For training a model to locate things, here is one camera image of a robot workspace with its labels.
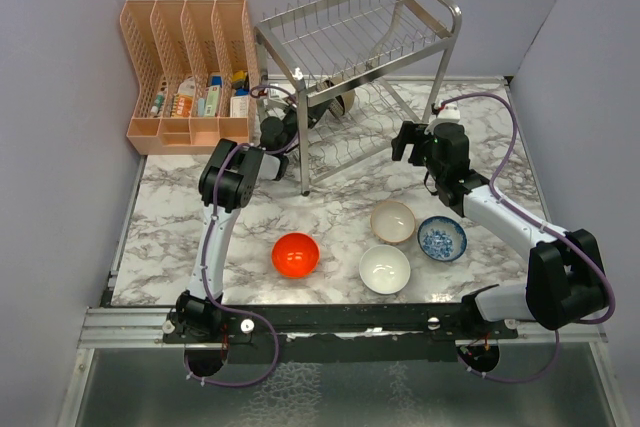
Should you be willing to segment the dark patterned cream-inside bowl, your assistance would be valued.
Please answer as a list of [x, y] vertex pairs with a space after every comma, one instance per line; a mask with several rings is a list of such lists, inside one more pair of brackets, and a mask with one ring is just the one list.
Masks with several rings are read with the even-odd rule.
[[341, 119], [350, 112], [354, 102], [355, 91], [351, 90], [323, 102], [321, 106], [335, 119]]

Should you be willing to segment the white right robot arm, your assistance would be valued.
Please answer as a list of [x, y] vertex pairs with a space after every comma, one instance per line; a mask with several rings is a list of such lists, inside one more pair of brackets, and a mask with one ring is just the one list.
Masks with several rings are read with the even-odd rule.
[[463, 126], [444, 122], [431, 128], [405, 121], [391, 146], [393, 160], [407, 156], [410, 164], [426, 169], [435, 196], [446, 207], [489, 230], [527, 263], [525, 284], [493, 285], [464, 296], [459, 325], [467, 336], [481, 338], [507, 319], [557, 330], [592, 323], [597, 312], [613, 312], [594, 235], [547, 224], [498, 194], [488, 178], [471, 168]]

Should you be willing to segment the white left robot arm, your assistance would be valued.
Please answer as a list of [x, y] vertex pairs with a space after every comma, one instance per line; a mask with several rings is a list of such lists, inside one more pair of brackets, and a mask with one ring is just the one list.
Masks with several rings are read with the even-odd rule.
[[194, 270], [168, 318], [179, 335], [206, 342], [220, 332], [223, 274], [235, 223], [257, 181], [278, 181], [284, 176], [287, 152], [297, 142], [298, 116], [293, 103], [282, 118], [268, 116], [261, 121], [256, 146], [226, 138], [218, 142], [198, 183], [203, 230]]

